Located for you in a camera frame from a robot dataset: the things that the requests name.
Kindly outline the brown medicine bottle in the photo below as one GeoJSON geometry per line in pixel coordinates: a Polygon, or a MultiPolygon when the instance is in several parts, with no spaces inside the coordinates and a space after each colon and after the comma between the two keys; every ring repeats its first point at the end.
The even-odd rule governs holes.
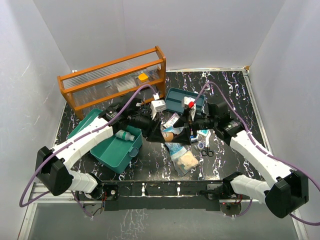
{"type": "Polygon", "coordinates": [[[162,131],[162,136],[165,143],[178,143],[178,135],[173,132],[162,131]]]}

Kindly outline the clear bag cotton balls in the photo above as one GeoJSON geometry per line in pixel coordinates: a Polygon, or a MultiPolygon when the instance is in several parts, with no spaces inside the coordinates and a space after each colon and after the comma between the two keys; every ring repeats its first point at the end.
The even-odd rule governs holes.
{"type": "Polygon", "coordinates": [[[187,151],[185,154],[175,159],[173,163],[179,176],[186,175],[191,169],[199,165],[199,161],[191,151],[187,151]]]}

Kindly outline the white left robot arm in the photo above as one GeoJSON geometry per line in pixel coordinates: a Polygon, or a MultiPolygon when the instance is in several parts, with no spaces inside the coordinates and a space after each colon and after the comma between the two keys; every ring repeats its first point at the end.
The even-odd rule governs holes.
{"type": "Polygon", "coordinates": [[[66,191],[78,191],[93,200],[99,199],[104,192],[102,182],[91,173],[76,172],[72,168],[91,149],[123,132],[127,126],[140,129],[150,142],[164,142],[157,115],[166,109],[166,103],[157,94],[153,97],[150,105],[144,105],[135,93],[124,97],[65,142],[51,149],[42,147],[37,153],[35,172],[49,193],[59,196],[66,191]]]}

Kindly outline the blue cotton swab packet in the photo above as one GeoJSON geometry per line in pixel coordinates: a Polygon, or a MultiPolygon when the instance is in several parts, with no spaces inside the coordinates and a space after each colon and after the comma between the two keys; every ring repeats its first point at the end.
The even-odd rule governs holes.
{"type": "MultiPolygon", "coordinates": [[[[182,127],[173,127],[170,126],[164,130],[165,133],[173,133],[173,134],[180,134],[183,131],[182,127]]],[[[164,143],[169,150],[170,158],[172,161],[179,159],[182,155],[187,152],[187,149],[179,143],[175,142],[165,142],[164,143]]]]}

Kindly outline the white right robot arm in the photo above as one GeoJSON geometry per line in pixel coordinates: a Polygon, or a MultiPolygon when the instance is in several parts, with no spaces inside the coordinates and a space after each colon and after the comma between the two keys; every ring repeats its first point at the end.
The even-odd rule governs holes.
{"type": "Polygon", "coordinates": [[[233,150],[240,153],[262,175],[256,180],[240,172],[234,172],[222,180],[222,185],[209,194],[219,193],[233,199],[245,195],[256,199],[278,218],[284,218],[309,201],[309,181],[300,170],[275,160],[271,154],[252,138],[240,121],[232,118],[227,103],[209,103],[209,113],[196,110],[195,99],[185,97],[183,113],[174,127],[182,127],[184,133],[195,134],[199,130],[213,130],[233,150]]]}

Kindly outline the white green-labelled bottle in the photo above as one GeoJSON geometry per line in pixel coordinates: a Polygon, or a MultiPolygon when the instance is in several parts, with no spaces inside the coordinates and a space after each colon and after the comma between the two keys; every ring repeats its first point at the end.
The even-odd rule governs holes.
{"type": "Polygon", "coordinates": [[[124,141],[131,141],[134,142],[136,137],[132,135],[130,132],[125,131],[125,130],[119,130],[115,136],[119,139],[122,139],[124,141]]]}

